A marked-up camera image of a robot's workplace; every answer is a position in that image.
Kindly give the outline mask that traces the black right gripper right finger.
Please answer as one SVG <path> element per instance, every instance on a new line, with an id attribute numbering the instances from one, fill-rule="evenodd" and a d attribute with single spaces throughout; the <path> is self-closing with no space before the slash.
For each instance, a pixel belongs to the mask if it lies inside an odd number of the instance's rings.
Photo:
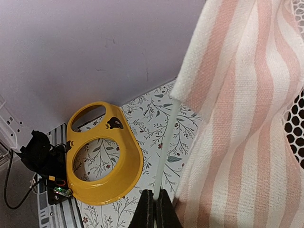
<path id="1" fill-rule="evenodd" d="M 156 200 L 156 227 L 183 228 L 165 189 L 160 190 L 159 197 Z"/>

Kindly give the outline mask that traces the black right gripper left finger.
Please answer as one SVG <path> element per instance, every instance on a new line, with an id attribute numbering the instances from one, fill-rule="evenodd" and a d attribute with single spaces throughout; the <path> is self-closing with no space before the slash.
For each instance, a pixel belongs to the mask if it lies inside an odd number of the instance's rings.
<path id="1" fill-rule="evenodd" d="M 143 190 L 128 228 L 154 227 L 154 200 L 152 190 Z"/>

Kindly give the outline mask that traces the white tent pole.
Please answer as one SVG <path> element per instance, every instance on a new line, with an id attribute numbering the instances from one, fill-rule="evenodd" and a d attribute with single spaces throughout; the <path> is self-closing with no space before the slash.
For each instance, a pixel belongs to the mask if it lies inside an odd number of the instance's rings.
<path id="1" fill-rule="evenodd" d="M 170 144 L 170 141 L 173 136 L 174 125 L 175 125 L 175 121 L 177 118 L 177 114 L 178 114 L 180 105 L 181 105 L 181 102 L 179 100 L 173 99 L 171 115 L 168 119 L 167 130 L 166 130 L 166 134 L 163 139 L 162 152 L 160 155 L 157 173 L 156 173 L 154 194 L 153 194 L 154 201 L 157 201 L 157 199 L 159 198 L 159 195 L 160 195 L 163 170 L 164 170 L 164 166 L 165 166 L 165 162 L 166 162 L 166 158 L 167 158 L 169 144 Z"/>

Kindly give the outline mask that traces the pink striped pet tent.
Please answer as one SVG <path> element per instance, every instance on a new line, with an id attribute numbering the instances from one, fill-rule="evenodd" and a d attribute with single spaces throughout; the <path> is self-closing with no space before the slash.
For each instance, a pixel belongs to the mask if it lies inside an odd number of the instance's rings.
<path id="1" fill-rule="evenodd" d="M 301 228 L 284 128 L 304 87 L 293 0 L 206 1 L 171 96 L 201 118 L 174 197 L 185 228 Z"/>

